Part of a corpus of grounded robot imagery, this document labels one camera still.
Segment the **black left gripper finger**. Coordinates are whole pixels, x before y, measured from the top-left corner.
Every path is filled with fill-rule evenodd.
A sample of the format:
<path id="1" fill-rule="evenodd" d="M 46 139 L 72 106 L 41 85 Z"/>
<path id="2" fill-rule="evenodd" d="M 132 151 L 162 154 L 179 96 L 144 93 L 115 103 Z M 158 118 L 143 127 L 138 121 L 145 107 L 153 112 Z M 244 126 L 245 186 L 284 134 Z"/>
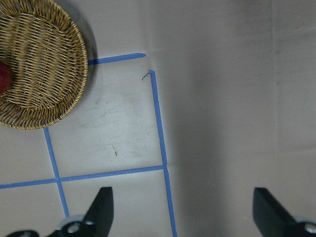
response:
<path id="1" fill-rule="evenodd" d="M 114 220 L 112 187 L 102 187 L 84 216 L 65 219 L 50 237 L 107 237 Z"/>

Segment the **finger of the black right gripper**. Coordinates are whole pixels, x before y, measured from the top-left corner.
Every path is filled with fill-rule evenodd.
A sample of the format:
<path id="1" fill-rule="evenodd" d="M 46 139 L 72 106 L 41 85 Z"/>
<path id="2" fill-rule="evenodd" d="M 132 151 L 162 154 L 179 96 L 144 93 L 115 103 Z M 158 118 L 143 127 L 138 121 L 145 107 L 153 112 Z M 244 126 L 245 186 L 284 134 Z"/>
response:
<path id="1" fill-rule="evenodd" d="M 316 224 L 297 221 L 267 188 L 256 187 L 253 192 L 252 216 L 264 237 L 314 237 Z"/>

